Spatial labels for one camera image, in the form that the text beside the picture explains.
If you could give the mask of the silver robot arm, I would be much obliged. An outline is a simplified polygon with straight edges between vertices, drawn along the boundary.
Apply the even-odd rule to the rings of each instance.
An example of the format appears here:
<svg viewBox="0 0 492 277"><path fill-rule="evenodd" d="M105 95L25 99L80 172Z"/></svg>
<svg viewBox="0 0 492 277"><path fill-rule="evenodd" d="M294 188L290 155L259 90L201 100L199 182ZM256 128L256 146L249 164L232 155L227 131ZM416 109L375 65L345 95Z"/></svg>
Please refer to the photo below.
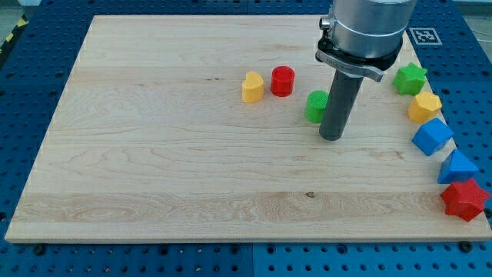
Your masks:
<svg viewBox="0 0 492 277"><path fill-rule="evenodd" d="M315 58L335 69L319 134L341 138L365 78L380 82L403 45L416 0L335 0L319 21Z"/></svg>

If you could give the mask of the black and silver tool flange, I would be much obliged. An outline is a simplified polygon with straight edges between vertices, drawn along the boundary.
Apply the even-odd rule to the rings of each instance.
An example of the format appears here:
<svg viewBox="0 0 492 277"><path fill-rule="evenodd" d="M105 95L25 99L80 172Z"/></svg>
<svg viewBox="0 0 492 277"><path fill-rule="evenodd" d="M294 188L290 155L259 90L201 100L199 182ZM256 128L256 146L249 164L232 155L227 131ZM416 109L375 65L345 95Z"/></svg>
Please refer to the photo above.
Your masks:
<svg viewBox="0 0 492 277"><path fill-rule="evenodd" d="M403 30L370 34L346 27L332 15L319 20L322 31L315 58L351 78L380 82L403 45Z"/></svg>

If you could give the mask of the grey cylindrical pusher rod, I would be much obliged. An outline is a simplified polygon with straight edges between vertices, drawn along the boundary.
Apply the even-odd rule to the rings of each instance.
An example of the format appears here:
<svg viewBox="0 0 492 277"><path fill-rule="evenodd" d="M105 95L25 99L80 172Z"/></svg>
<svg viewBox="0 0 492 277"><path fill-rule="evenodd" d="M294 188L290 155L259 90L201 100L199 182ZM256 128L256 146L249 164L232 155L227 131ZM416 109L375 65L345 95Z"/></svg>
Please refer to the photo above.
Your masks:
<svg viewBox="0 0 492 277"><path fill-rule="evenodd" d="M352 77L339 70L335 72L319 128L323 139L337 141L341 138L362 81L361 76Z"/></svg>

